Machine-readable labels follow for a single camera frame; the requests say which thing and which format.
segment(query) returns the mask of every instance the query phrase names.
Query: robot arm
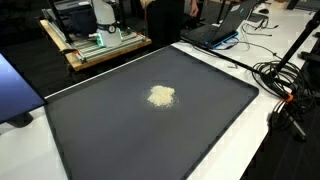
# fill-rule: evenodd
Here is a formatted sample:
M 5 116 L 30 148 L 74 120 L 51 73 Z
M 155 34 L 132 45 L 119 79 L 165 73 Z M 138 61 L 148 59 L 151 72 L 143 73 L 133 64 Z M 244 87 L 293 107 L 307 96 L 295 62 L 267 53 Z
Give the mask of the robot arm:
M 113 47 L 120 45 L 122 42 L 120 29 L 117 27 L 111 5 L 103 0 L 92 0 L 91 2 L 97 18 L 98 45 L 102 47 Z

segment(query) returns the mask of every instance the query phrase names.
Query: black mat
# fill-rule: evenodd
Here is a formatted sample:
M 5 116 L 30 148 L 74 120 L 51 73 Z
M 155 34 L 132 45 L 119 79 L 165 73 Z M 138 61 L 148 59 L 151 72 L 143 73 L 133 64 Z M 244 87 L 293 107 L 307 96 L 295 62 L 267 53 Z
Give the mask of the black mat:
M 150 88 L 175 89 L 170 108 Z M 174 47 L 50 99 L 50 126 L 72 179 L 186 178 L 258 89 Z

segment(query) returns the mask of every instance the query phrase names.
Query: monitor stand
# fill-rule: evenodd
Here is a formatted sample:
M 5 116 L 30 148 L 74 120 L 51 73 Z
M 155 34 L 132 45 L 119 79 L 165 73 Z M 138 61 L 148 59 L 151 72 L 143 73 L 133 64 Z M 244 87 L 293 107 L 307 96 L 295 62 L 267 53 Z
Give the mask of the monitor stand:
M 33 117 L 30 113 L 24 113 L 10 119 L 9 121 L 7 121 L 7 123 L 16 128 L 22 128 L 30 124 L 32 120 L 33 120 Z

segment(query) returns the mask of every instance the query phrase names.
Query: desk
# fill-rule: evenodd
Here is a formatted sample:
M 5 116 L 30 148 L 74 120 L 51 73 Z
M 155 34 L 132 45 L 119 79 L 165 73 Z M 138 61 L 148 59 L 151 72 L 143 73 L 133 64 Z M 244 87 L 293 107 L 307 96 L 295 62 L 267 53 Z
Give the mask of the desk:
M 47 20 L 40 20 L 40 25 L 43 28 L 43 30 L 49 35 L 49 37 L 53 40 L 53 42 L 57 45 L 60 51 L 64 49 L 69 49 L 67 43 L 63 41 L 63 39 L 58 35 L 54 28 L 50 26 L 50 23 Z M 118 50 L 114 50 L 110 53 L 103 54 L 92 61 L 81 63 L 80 59 L 72 53 L 66 54 L 66 60 L 74 71 L 80 71 L 94 66 L 96 64 L 102 63 L 104 61 L 110 60 L 112 58 L 118 57 L 120 55 L 132 52 L 139 48 L 148 46 L 150 44 L 151 40 L 149 38 L 146 38 L 145 41 L 141 41 L 139 43 L 132 44 L 125 48 L 119 48 Z
M 264 33 L 272 33 L 272 37 L 248 36 L 248 39 L 252 43 L 264 45 L 276 51 L 279 56 L 283 56 L 304 30 L 305 24 L 312 18 L 308 14 L 309 12 L 302 10 L 284 11 L 270 8 L 269 24 L 270 26 L 279 24 L 279 28 L 264 31 Z M 310 51 L 316 40 L 310 36 L 298 52 Z M 243 68 L 228 68 L 232 65 L 231 63 L 201 53 L 189 44 L 176 43 L 174 46 L 257 86 L 250 72 Z M 274 60 L 272 54 L 258 47 L 252 46 L 249 51 L 246 51 L 244 44 L 239 44 L 228 51 L 221 51 L 221 53 L 251 66 L 257 62 Z M 291 62 L 298 67 L 304 63 L 297 56 L 293 56 Z M 260 88 L 259 96 L 230 126 L 189 179 L 240 179 L 268 132 L 268 113 L 272 111 L 277 102 L 278 99 Z M 35 120 L 30 125 L 22 129 L 13 129 L 0 136 L 0 179 L 66 179 L 44 109 L 39 108 L 31 114 Z M 0 128 L 10 128 L 8 126 L 4 124 Z

